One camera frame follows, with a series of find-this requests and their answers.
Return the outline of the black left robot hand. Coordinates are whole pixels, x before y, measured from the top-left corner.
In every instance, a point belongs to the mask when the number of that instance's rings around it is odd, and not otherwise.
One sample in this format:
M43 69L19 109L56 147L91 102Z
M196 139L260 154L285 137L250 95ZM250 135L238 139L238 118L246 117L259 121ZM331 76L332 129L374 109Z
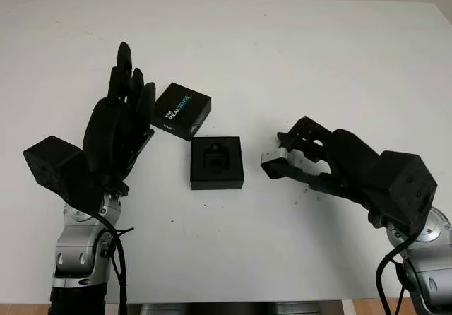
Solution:
M125 179L153 137L155 84L144 83L142 71L132 67L131 49L121 42L112 67L107 96L95 105L83 139L83 152L102 189L127 196Z

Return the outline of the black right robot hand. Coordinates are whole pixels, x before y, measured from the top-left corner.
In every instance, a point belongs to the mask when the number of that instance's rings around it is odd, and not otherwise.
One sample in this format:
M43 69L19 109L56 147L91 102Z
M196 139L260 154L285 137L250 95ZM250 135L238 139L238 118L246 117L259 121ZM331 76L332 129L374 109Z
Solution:
M389 216L386 205L364 192L364 183L379 154L356 135L344 129L329 131L309 117L302 117L289 132L277 136L282 148L299 150L314 163L322 160L331 172L308 174L285 160L276 160L268 166L271 179L289 177L315 191L358 203L373 215Z

